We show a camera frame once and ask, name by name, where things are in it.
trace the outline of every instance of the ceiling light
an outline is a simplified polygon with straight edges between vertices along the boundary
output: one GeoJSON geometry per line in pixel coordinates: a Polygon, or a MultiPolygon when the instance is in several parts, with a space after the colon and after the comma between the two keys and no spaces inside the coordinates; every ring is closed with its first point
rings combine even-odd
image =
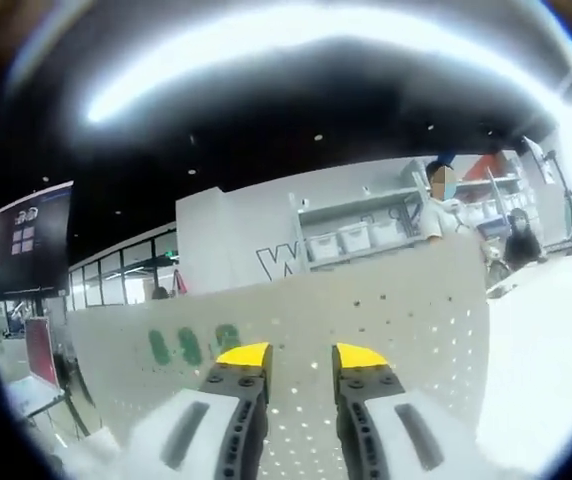
{"type": "Polygon", "coordinates": [[[553,116],[568,114],[564,102],[529,72],[440,25],[383,8],[291,4],[228,15],[151,46],[92,99],[87,118],[92,123],[107,120],[161,85],[209,67],[345,37],[444,55],[482,68],[519,86],[553,116]]]}

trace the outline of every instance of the white pegboard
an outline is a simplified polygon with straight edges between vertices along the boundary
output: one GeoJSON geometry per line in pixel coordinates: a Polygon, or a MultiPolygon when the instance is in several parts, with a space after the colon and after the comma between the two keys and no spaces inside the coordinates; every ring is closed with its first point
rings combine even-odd
{"type": "Polygon", "coordinates": [[[261,462],[267,478],[302,478],[299,472],[345,478],[331,375],[337,342],[382,353],[407,389],[427,392],[471,432],[477,425],[489,332],[474,241],[443,241],[330,273],[217,294],[71,312],[84,379],[118,441],[174,392],[200,385],[217,353],[215,330],[224,324],[235,326],[244,344],[274,345],[270,430],[261,462]],[[194,332],[201,363],[182,358],[181,328],[194,332]],[[151,331],[164,339],[168,359],[159,348],[155,359],[151,331]]]}

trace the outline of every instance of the monitor screen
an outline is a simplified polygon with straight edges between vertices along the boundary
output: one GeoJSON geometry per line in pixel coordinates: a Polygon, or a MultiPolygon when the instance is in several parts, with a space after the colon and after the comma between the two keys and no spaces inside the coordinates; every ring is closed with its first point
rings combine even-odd
{"type": "Polygon", "coordinates": [[[50,187],[0,209],[0,300],[68,294],[72,186],[50,187]]]}

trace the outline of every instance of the green marking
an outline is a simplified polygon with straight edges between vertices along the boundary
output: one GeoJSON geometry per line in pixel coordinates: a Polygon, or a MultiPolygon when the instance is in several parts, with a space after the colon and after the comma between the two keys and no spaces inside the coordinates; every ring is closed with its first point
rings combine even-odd
{"type": "Polygon", "coordinates": [[[148,332],[148,341],[157,365],[168,365],[170,363],[170,355],[162,334],[158,330],[150,330],[148,332]]]}
{"type": "Polygon", "coordinates": [[[182,347],[182,355],[186,363],[193,367],[198,367],[202,364],[202,351],[199,348],[199,342],[193,331],[184,327],[177,332],[179,338],[179,345],[182,347]]]}
{"type": "Polygon", "coordinates": [[[226,353],[228,350],[241,347],[242,342],[239,339],[239,332],[235,325],[225,324],[219,325],[215,329],[217,337],[217,345],[219,345],[219,353],[226,353]]]}

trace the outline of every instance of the face mask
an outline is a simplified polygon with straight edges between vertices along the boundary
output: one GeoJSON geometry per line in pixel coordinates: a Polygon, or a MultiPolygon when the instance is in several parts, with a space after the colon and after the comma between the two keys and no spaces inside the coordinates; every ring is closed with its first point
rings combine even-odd
{"type": "Polygon", "coordinates": [[[456,183],[446,183],[444,185],[444,200],[450,200],[455,196],[455,192],[457,192],[457,184],[456,183]]]}
{"type": "Polygon", "coordinates": [[[518,218],[517,220],[515,220],[515,228],[520,232],[526,230],[526,220],[524,220],[523,218],[518,218]]]}

